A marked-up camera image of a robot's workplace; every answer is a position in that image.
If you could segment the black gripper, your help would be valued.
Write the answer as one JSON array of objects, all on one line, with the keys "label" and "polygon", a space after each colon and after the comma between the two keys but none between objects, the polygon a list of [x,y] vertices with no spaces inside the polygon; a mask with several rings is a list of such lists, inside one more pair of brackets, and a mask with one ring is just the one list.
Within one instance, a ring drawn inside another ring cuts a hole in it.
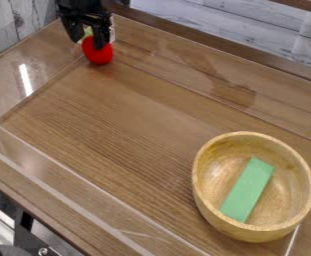
[{"label": "black gripper", "polygon": [[100,50],[111,39],[111,12],[103,5],[103,0],[56,0],[58,13],[72,42],[84,36],[80,19],[98,19],[91,25],[94,47]]}]

